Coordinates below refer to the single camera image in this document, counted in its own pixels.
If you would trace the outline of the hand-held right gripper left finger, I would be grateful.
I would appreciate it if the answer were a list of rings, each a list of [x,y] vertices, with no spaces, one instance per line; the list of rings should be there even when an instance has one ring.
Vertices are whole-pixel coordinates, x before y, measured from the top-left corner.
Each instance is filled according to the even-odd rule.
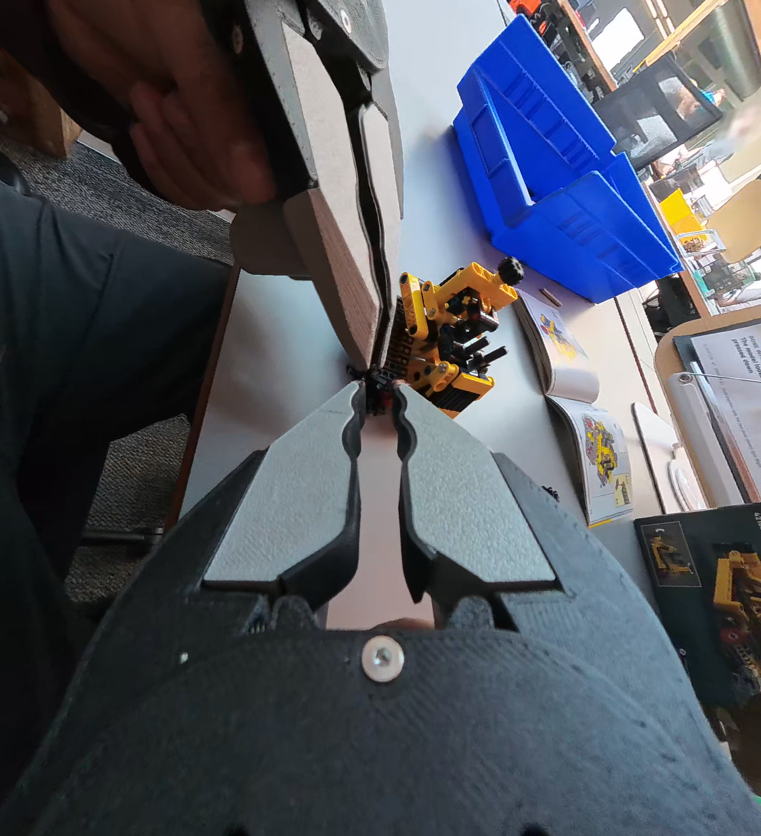
[[[351,382],[273,442],[203,583],[327,606],[358,565],[363,384]]]

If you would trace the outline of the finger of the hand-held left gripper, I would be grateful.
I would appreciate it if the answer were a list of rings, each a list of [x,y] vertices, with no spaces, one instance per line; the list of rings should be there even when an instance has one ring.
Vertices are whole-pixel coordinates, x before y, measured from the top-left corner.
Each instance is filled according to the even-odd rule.
[[[369,235],[375,277],[384,308],[392,313],[397,298],[401,206],[390,129],[386,116],[376,104],[360,109],[357,125],[368,186],[368,208],[364,210],[364,219],[371,229]]]
[[[286,50],[319,181],[295,196],[242,206],[231,226],[236,264],[253,275],[308,278],[345,352],[359,370],[384,364],[384,302],[375,277],[357,117],[345,110],[320,57],[289,32]]]

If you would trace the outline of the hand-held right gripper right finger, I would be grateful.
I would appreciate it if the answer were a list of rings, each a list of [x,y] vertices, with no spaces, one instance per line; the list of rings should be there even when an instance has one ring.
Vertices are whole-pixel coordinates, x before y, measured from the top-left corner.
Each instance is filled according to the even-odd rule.
[[[394,394],[399,520],[415,602],[557,590],[539,539],[490,450],[406,384]]]

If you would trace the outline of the yellow black lego model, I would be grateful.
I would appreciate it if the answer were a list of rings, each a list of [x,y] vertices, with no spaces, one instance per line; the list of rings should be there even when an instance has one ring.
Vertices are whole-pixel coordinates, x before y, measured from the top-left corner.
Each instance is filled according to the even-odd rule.
[[[385,363],[368,372],[347,368],[365,383],[367,412],[391,407],[396,382],[452,419],[489,393],[490,366],[508,351],[488,350],[489,336],[499,327],[499,311],[517,302],[523,278],[524,266],[512,256],[495,273],[471,263],[441,283],[403,273]]]

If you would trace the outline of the open lego instruction booklet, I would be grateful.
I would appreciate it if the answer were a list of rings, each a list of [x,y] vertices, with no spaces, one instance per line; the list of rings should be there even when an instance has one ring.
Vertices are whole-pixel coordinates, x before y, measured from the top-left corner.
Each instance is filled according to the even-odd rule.
[[[542,394],[569,439],[591,528],[633,510],[630,459],[624,432],[596,401],[600,383],[589,357],[556,308],[522,290],[516,310],[537,367]]]

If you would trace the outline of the dark lego set box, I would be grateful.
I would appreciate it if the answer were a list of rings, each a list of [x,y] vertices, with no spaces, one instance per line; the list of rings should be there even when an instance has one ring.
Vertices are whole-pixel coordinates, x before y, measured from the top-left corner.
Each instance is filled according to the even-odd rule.
[[[761,502],[634,521],[660,620],[708,705],[761,695]]]

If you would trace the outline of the person's left hand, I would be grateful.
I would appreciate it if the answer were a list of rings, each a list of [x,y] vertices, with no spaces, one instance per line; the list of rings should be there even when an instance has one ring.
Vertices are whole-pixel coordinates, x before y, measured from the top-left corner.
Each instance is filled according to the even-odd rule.
[[[277,196],[241,81],[195,1],[51,1],[64,51],[129,111],[156,190],[190,210]]]

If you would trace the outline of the blue plastic bin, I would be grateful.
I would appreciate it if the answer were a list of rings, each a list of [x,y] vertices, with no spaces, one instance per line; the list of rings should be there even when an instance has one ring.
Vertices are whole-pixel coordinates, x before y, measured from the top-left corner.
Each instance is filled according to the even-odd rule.
[[[524,17],[458,93],[453,127],[499,251],[592,303],[681,270],[632,164]]]

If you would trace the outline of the black computer monitor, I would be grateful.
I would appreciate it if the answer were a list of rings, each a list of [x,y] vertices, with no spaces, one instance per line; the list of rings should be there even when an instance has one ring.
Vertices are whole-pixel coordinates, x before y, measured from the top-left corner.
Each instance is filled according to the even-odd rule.
[[[672,54],[634,74],[594,104],[596,114],[636,171],[712,127],[722,112]]]

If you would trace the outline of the yellow storage bin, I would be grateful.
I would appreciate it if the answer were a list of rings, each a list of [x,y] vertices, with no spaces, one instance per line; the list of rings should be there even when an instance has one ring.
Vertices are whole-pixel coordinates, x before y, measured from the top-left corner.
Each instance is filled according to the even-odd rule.
[[[676,189],[659,203],[659,209],[671,231],[676,235],[702,233],[706,227],[692,211],[681,189]]]

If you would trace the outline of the round wooden table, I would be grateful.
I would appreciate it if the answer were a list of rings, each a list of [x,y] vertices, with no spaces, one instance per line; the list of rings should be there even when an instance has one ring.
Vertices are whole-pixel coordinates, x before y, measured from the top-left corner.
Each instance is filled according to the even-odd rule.
[[[670,395],[669,378],[684,371],[684,365],[674,343],[676,337],[692,337],[740,327],[761,321],[761,305],[751,308],[731,308],[728,312],[691,320],[671,329],[660,340],[655,354],[655,368],[662,390]]]

